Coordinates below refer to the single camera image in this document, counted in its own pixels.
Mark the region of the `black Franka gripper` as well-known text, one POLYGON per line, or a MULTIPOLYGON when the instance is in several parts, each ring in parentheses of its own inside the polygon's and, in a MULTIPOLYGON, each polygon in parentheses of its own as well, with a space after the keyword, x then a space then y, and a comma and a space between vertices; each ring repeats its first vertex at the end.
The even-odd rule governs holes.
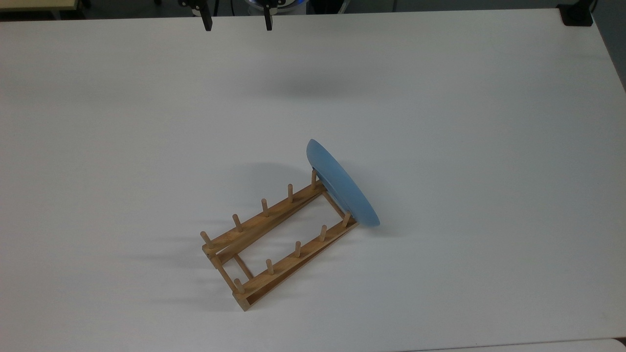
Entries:
MULTIPOLYGON (((264 20, 267 31, 273 30, 272 9, 287 6, 290 0, 251 0, 253 4, 263 7, 264 20)), ((183 7, 197 8, 201 14, 202 23, 207 32, 212 31, 213 21, 207 0, 178 0, 183 7)))

